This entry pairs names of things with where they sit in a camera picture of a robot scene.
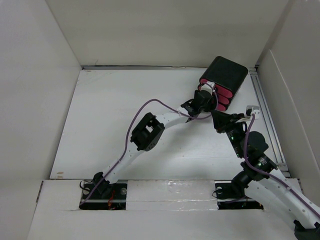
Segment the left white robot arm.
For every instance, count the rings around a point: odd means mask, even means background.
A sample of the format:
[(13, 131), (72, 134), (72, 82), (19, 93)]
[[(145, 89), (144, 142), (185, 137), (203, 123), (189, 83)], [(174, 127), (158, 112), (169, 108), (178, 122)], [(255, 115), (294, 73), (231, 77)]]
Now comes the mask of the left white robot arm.
[[(169, 109), (169, 112), (158, 115), (148, 112), (137, 125), (134, 125), (139, 113), (151, 102), (163, 105)], [(204, 120), (206, 117), (200, 117), (199, 115), (215, 110), (217, 106), (217, 94), (209, 90), (196, 90), (194, 97), (177, 109), (158, 99), (147, 101), (138, 110), (129, 125), (125, 136), (124, 150), (120, 158), (94, 175), (91, 193), (95, 193), (103, 199), (107, 198), (111, 194), (113, 184), (121, 178), (123, 171), (141, 154), (151, 151), (157, 145), (165, 130), (193, 120)]]

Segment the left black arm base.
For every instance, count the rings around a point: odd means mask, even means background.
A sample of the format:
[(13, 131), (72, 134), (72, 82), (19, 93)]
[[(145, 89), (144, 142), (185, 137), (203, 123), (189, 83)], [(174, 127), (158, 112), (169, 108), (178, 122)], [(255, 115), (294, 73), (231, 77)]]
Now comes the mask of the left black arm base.
[(82, 190), (79, 208), (81, 210), (125, 210), (127, 204), (128, 182), (121, 180), (107, 190), (106, 195), (102, 196), (96, 189), (88, 200), (86, 198), (92, 192), (94, 185), (91, 181), (82, 180), (79, 183)]

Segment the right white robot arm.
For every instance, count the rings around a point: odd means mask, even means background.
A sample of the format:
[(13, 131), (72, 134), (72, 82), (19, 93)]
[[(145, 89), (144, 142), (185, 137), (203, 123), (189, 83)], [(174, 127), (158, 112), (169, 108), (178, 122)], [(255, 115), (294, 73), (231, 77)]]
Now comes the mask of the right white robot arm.
[(293, 229), (298, 240), (320, 238), (320, 208), (292, 185), (278, 166), (265, 154), (264, 136), (251, 128), (255, 114), (211, 112), (217, 133), (225, 133), (238, 158), (242, 171), (231, 180), (237, 197), (248, 197), (263, 205)]

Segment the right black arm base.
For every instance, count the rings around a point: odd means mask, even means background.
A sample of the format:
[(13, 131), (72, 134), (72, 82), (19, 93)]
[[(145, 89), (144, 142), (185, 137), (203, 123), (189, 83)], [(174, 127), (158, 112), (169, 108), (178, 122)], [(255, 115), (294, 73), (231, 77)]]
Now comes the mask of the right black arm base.
[(215, 180), (212, 196), (217, 201), (218, 210), (263, 210), (264, 206), (257, 201), (236, 193), (230, 180)]

